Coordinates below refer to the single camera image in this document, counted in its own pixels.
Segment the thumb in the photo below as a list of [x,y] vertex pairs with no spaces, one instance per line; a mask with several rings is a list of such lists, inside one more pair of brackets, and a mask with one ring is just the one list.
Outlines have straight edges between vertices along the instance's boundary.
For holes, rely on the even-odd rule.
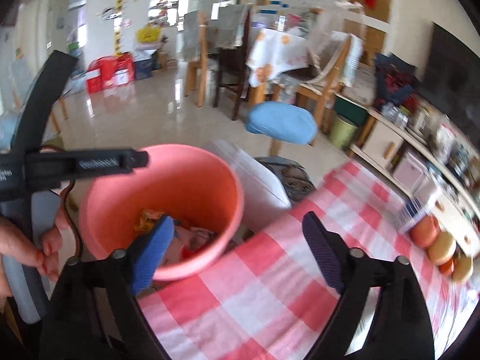
[[39,267],[44,255],[17,226],[0,217],[0,254],[13,257],[25,266]]

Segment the blue box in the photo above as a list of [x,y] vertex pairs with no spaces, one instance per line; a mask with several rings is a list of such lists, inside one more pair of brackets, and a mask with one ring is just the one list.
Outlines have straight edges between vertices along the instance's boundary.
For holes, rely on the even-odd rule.
[[134,62],[135,79],[143,80],[152,77],[152,59]]

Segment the light blue chair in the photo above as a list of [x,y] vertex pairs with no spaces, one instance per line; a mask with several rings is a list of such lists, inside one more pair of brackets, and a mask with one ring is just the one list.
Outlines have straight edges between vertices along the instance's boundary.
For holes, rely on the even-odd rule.
[[272,138],[269,155],[278,155],[282,142],[306,145],[317,135],[317,124],[306,109],[291,104],[264,102],[255,105],[245,128],[253,134]]

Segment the metal screw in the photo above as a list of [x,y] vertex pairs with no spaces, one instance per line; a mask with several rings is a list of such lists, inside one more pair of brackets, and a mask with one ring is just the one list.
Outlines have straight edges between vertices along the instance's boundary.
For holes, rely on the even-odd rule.
[[70,257],[67,260],[67,265],[68,266],[75,266],[80,262],[80,259],[78,257]]
[[408,266],[410,264],[410,261],[405,256],[399,256],[397,260],[400,264],[403,264],[405,266]]
[[123,257],[125,257],[126,254],[127,254],[127,252],[124,249],[116,249],[116,250],[113,251],[112,257],[114,259],[118,260],[118,259],[122,259]]
[[363,250],[358,247],[350,249],[350,256],[355,257],[356,259],[361,259],[364,255],[365,253],[363,253]]

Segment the hand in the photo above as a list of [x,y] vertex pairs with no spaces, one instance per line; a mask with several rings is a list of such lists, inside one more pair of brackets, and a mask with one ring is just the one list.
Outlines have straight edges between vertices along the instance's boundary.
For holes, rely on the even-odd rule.
[[[55,223],[61,222],[61,220],[62,216],[57,215]],[[25,266],[35,267],[41,275],[57,281],[59,277],[58,251],[62,247],[62,236],[57,226],[42,236],[41,244],[42,250],[38,250],[13,223],[0,217],[0,255],[8,255]],[[10,286],[0,260],[0,299],[11,296]]]

